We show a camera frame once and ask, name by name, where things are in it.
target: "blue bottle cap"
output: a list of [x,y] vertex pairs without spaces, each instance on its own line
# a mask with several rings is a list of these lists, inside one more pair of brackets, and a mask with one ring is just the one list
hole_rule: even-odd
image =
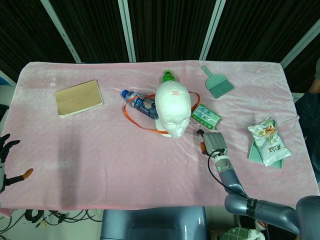
[[127,89],[123,90],[122,93],[121,93],[121,96],[122,96],[123,98],[126,98],[126,95],[127,95],[128,92],[129,92],[129,91],[128,91]]

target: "curtain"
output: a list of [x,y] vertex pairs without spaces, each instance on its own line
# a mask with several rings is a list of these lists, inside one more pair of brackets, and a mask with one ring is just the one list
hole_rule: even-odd
[[2,0],[0,35],[0,70],[15,82],[29,62],[74,62],[39,0]]
[[305,93],[315,79],[320,58],[320,34],[284,69],[291,92]]
[[137,62],[198,60],[214,0],[128,0]]
[[84,63],[128,62],[117,0],[51,0]]
[[279,63],[318,19],[319,0],[227,0],[207,60]]

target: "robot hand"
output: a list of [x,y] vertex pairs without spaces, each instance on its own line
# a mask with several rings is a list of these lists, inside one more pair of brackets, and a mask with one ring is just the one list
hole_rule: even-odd
[[5,145],[5,141],[8,140],[9,137],[10,137],[10,134],[0,137],[0,193],[2,193],[5,190],[6,186],[10,186],[11,184],[25,180],[33,172],[33,168],[30,168],[20,176],[7,178],[7,175],[5,175],[5,162],[9,154],[9,150],[14,145],[17,145],[18,143],[20,143],[20,140],[14,140],[14,141],[8,142]]

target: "chip bag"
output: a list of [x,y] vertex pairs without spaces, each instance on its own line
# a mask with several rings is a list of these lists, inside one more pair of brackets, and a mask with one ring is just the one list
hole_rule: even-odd
[[291,156],[291,152],[286,148],[278,135],[271,117],[257,125],[248,127],[248,130],[252,133],[254,142],[266,167]]

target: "notebook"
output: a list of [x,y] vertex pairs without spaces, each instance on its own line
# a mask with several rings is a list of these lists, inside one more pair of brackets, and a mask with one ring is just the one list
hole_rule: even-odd
[[100,106],[103,103],[97,80],[57,91],[55,99],[61,119]]

